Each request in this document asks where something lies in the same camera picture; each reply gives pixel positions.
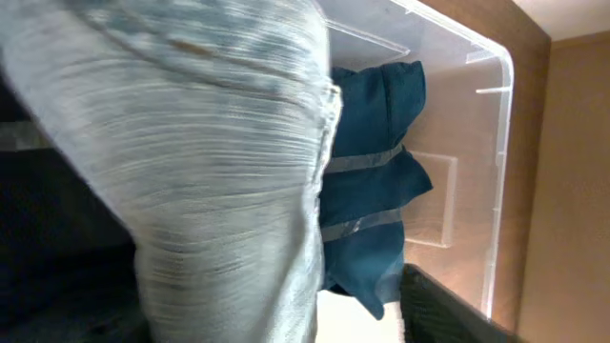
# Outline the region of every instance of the plastic storage container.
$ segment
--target plastic storage container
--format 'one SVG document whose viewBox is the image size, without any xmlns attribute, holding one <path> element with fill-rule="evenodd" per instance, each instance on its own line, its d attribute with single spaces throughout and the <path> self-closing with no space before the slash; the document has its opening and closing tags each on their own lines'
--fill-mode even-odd
<svg viewBox="0 0 610 343">
<path fill-rule="evenodd" d="M 403 209 L 406 259 L 490 315 L 513 89 L 501 45 L 414 0 L 318 0 L 333 66 L 421 61 L 425 110 L 407 150 L 435 189 Z"/>
</svg>

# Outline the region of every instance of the gray strap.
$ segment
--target gray strap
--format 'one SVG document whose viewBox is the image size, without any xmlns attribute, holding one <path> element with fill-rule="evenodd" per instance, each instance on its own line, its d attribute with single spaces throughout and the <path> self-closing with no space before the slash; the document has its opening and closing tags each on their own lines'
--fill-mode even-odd
<svg viewBox="0 0 610 343">
<path fill-rule="evenodd" d="M 334 241 L 365 229 L 384 224 L 396 223 L 401 220 L 400 209 L 369 214 L 356 220 L 321 228 L 322 241 L 325 243 Z"/>
<path fill-rule="evenodd" d="M 357 171 L 380 167 L 390 162 L 402 151 L 402 144 L 384 152 L 369 153 L 358 156 L 335 157 L 331 159 L 324 173 Z"/>
</svg>

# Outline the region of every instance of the dark fabric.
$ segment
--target dark fabric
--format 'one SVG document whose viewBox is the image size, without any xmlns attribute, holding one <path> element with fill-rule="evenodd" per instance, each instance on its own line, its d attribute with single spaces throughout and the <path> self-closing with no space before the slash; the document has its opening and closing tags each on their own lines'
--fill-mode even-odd
<svg viewBox="0 0 610 343">
<path fill-rule="evenodd" d="M 0 327 L 67 294 L 133 278 L 128 233 L 57 152 L 2 152 L 0 165 Z"/>
<path fill-rule="evenodd" d="M 10 87 L 2 78 L 0 70 L 0 122 L 17 122 L 30 120 L 26 111 L 19 105 Z"/>
<path fill-rule="evenodd" d="M 394 63 L 361 72 L 333 69 L 342 88 L 343 112 L 332 157 L 392 149 L 422 111 L 425 78 L 419 62 Z M 320 228 L 398 209 L 432 188 L 425 170 L 406 150 L 387 164 L 324 175 Z M 404 230 L 401 222 L 379 225 L 324 243 L 323 288 L 354 296 L 375 318 L 383 304 L 399 299 Z"/>
<path fill-rule="evenodd" d="M 343 112 L 332 157 L 387 151 L 400 143 L 423 110 L 426 82 L 420 62 L 392 63 L 354 72 L 333 68 Z"/>
<path fill-rule="evenodd" d="M 400 292 L 406 343 L 519 341 L 414 265 L 404 266 Z"/>
<path fill-rule="evenodd" d="M 3 304 L 9 309 L 9 341 L 124 341 L 145 323 L 133 253 L 133 245 L 80 253 L 13 279 L 9 303 Z"/>
</svg>

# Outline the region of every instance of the gray fabric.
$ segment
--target gray fabric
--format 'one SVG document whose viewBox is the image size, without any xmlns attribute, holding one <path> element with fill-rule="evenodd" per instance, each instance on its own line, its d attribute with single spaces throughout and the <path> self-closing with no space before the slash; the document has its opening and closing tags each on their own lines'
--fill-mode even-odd
<svg viewBox="0 0 610 343">
<path fill-rule="evenodd" d="M 340 97 L 310 0 L 9 0 L 10 83 L 130 230 L 158 342 L 309 342 Z"/>
</svg>

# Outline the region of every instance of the beige wall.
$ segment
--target beige wall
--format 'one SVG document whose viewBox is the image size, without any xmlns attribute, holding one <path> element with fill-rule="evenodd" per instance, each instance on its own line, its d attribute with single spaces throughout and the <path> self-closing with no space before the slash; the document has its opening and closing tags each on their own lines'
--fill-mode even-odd
<svg viewBox="0 0 610 343">
<path fill-rule="evenodd" d="M 608 0 L 513 0 L 556 40 L 610 30 Z"/>
<path fill-rule="evenodd" d="M 518 332 L 610 342 L 610 34 L 551 52 Z"/>
</svg>

